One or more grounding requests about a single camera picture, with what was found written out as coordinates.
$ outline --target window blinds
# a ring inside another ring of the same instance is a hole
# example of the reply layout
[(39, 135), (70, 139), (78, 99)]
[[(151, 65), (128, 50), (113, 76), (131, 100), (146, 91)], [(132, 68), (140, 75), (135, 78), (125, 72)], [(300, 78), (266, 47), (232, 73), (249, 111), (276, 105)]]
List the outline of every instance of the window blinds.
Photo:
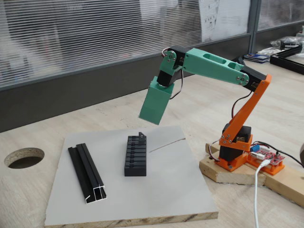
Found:
[(249, 7), (250, 0), (0, 0), (0, 86), (244, 34)]
[(258, 30), (303, 20), (303, 0), (262, 0)]

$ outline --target white board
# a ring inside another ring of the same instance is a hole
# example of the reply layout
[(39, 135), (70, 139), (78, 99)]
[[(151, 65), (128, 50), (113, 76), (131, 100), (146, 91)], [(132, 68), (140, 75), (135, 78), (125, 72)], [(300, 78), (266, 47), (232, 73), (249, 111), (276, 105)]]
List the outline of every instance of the white board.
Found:
[[(127, 138), (147, 136), (147, 176), (125, 177)], [(69, 147), (86, 143), (107, 199), (85, 203)], [(75, 133), (66, 138), (46, 211), (46, 226), (217, 212), (179, 126)]]

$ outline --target hole in table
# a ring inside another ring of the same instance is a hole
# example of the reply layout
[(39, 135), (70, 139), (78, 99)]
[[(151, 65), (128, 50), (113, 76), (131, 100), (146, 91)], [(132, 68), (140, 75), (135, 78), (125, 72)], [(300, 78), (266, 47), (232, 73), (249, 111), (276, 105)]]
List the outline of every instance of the hole in table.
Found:
[(38, 148), (23, 148), (10, 153), (4, 164), (12, 169), (24, 169), (36, 165), (44, 158), (44, 152)]

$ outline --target cable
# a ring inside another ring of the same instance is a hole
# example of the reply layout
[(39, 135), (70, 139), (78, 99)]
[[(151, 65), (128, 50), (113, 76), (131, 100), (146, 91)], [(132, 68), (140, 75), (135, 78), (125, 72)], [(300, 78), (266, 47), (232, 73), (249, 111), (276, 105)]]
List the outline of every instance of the cable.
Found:
[(162, 55), (163, 57), (165, 57), (164, 51), (166, 51), (166, 50), (168, 50), (168, 49), (169, 49), (169, 47), (166, 47), (164, 50), (161, 51), (161, 55)]
[(175, 98), (175, 96), (181, 92), (182, 84), (183, 84), (183, 82), (184, 82), (184, 72), (183, 72), (182, 69), (180, 70), (180, 73), (181, 73), (181, 87), (180, 87), (180, 90), (179, 90), (175, 95), (173, 95), (172, 97), (170, 97), (169, 100)]
[(290, 154), (288, 154), (288, 153), (286, 153), (286, 152), (283, 152), (283, 151), (281, 151), (281, 150), (278, 150), (277, 148), (273, 147), (272, 145), (269, 145), (269, 144), (266, 143), (266, 142), (255, 141), (253, 144), (256, 144), (256, 143), (259, 143), (259, 144), (262, 144), (262, 145), (271, 147), (272, 149), (274, 149), (274, 150), (276, 151), (276, 154), (277, 154), (277, 155), (278, 155), (279, 153), (283, 153), (283, 154), (285, 154), (285, 155), (291, 157), (291, 158), (294, 159), (297, 163), (299, 163), (300, 165), (302, 165), (302, 167), (304, 168), (304, 165), (303, 165), (299, 160), (297, 160), (294, 156), (292, 156), (292, 155), (290, 155)]
[(246, 97), (249, 97), (251, 93), (252, 93), (252, 91), (250, 91), (250, 93), (249, 93), (247, 96), (241, 97), (240, 99), (238, 99), (238, 100), (233, 104), (232, 109), (231, 109), (231, 118), (234, 117), (234, 115), (233, 115), (233, 110), (234, 110), (234, 106), (236, 105), (236, 103), (237, 103), (239, 100), (242, 100), (242, 99), (244, 99), (244, 98), (246, 98)]
[(219, 140), (214, 141), (214, 142), (211, 143), (211, 144), (209, 145), (209, 147), (208, 147), (208, 149), (209, 149), (209, 154), (210, 154), (211, 158), (214, 159), (214, 160), (216, 160), (217, 162), (219, 162), (219, 159), (213, 157), (213, 155), (212, 155), (212, 153), (211, 153), (211, 146), (212, 146), (213, 144), (215, 144), (216, 142), (218, 142), (218, 141), (219, 141)]
[(256, 222), (256, 228), (258, 228), (258, 219), (257, 219), (257, 174), (260, 171), (261, 168), (263, 168), (264, 166), (267, 166), (270, 164), (270, 160), (264, 160), (262, 161), (262, 163), (260, 164), (260, 166), (258, 167), (258, 169), (256, 170), (256, 174), (255, 174), (255, 201), (254, 201), (254, 214), (255, 214), (255, 222)]

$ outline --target black object in background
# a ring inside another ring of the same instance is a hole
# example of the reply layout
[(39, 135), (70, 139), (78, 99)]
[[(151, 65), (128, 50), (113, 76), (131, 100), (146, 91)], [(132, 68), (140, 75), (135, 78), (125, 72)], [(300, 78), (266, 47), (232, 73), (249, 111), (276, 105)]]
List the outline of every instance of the black object in background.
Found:
[(124, 176), (147, 176), (147, 137), (141, 132), (128, 137)]
[(85, 143), (68, 149), (86, 203), (106, 199), (104, 183), (100, 178), (90, 152)]
[(302, 46), (291, 48), (270, 56), (270, 63), (278, 67), (285, 68), (287, 70), (294, 71), (296, 73), (304, 75), (304, 65), (301, 63), (294, 62), (287, 57), (298, 54), (302, 51)]

